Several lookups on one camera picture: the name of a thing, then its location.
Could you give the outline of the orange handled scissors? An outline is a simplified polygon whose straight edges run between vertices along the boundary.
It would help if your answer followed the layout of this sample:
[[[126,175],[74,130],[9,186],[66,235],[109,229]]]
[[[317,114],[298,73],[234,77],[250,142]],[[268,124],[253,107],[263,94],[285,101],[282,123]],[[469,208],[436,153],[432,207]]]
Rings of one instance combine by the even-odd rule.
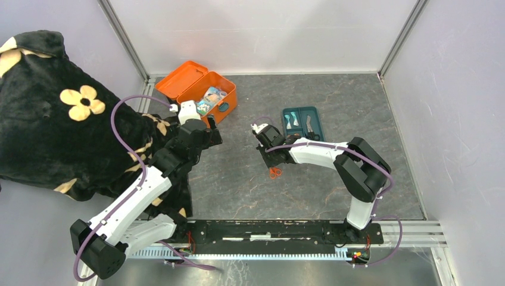
[[[271,179],[276,179],[282,175],[282,170],[278,167],[271,167],[269,169],[269,176]]]

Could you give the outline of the teal white tube packet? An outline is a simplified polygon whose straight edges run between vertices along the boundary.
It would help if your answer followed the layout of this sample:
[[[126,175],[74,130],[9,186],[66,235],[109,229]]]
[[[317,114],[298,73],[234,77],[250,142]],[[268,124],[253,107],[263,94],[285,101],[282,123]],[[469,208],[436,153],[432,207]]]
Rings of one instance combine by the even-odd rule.
[[[300,124],[299,124],[299,121],[297,119],[296,112],[292,111],[291,112],[291,117],[292,117],[292,125],[298,127]]]

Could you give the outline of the teal divided tray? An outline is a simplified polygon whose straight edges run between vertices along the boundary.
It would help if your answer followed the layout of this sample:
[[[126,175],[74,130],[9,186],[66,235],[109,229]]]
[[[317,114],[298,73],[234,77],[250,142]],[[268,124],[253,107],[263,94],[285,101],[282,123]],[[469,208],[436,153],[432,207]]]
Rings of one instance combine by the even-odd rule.
[[[298,127],[292,125],[292,117],[291,117],[291,112],[292,111],[296,112],[296,114],[297,114],[297,119],[298,119],[299,124],[300,124]],[[286,129],[286,121],[285,121],[285,118],[284,118],[285,114],[290,115],[292,128],[289,129],[289,130]],[[282,110],[281,118],[282,118],[282,127],[283,127],[284,134],[286,136],[288,136],[288,135],[300,135],[302,137],[307,138],[306,137],[306,135],[307,135],[307,127],[306,127],[306,118],[307,118],[307,115],[309,115],[311,117],[311,126],[312,126],[313,130],[317,134],[320,135],[320,140],[319,141],[324,141],[325,140],[325,136],[324,136],[324,133],[323,133],[323,130],[322,130],[322,124],[320,122],[319,112],[318,112],[317,108],[313,107],[313,106],[308,106],[308,107],[292,107],[292,108],[285,108],[285,109],[283,109]]]

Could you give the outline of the blue cotton pad packet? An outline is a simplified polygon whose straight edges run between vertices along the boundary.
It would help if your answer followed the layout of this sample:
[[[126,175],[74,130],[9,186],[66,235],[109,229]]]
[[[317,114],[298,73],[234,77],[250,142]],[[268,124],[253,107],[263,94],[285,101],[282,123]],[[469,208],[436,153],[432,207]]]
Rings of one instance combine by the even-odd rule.
[[[215,105],[227,96],[227,93],[216,87],[209,87],[200,101],[196,103],[197,112],[201,116],[207,115]]]

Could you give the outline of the black handled scissors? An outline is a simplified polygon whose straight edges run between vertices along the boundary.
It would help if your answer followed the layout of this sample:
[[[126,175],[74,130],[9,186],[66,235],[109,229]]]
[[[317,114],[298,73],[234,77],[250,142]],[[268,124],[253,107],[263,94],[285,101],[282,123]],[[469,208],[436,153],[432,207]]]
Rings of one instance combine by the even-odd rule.
[[[314,141],[319,141],[320,140],[320,135],[317,134],[312,126],[311,126],[311,117],[309,115],[307,115],[307,118],[306,118],[306,127],[307,127],[307,135],[306,137],[310,140],[314,140]]]

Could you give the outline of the orange medicine kit box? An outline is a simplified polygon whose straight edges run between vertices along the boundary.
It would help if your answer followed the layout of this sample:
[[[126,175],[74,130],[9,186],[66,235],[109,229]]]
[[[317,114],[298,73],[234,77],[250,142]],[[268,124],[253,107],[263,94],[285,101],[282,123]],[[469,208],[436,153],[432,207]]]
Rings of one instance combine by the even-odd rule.
[[[236,85],[230,80],[194,61],[187,61],[155,84],[157,91],[178,104],[190,100],[197,103],[211,86],[225,91],[227,96],[207,115],[200,116],[202,119],[213,116],[216,123],[220,123],[238,105]]]

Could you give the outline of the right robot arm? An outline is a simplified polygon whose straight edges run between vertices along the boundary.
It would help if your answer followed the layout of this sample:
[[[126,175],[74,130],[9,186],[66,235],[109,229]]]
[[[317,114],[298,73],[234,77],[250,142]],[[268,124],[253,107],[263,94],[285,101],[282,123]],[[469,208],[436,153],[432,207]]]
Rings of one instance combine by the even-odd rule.
[[[351,194],[344,236],[359,243],[368,235],[367,225],[376,210],[376,200],[394,186],[388,163],[365,141],[330,143],[300,136],[284,136],[267,123],[251,125],[265,164],[312,164],[336,171]]]

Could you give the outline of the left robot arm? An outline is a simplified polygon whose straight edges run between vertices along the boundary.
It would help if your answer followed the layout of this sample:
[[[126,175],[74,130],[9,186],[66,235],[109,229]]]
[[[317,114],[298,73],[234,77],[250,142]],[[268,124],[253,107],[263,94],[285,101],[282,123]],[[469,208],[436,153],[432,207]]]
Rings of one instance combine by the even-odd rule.
[[[195,101],[184,101],[177,111],[177,135],[158,150],[148,163],[120,137],[115,116],[124,100],[111,112],[111,128],[119,143],[138,159],[142,173],[100,214],[85,222],[77,220],[70,228],[76,254],[73,274],[86,282],[98,276],[114,275],[126,259],[153,243],[169,239],[179,243],[186,238],[187,227],[179,213],[159,214],[141,225],[135,219],[199,163],[202,150],[219,145],[222,139],[212,117],[205,123]]]

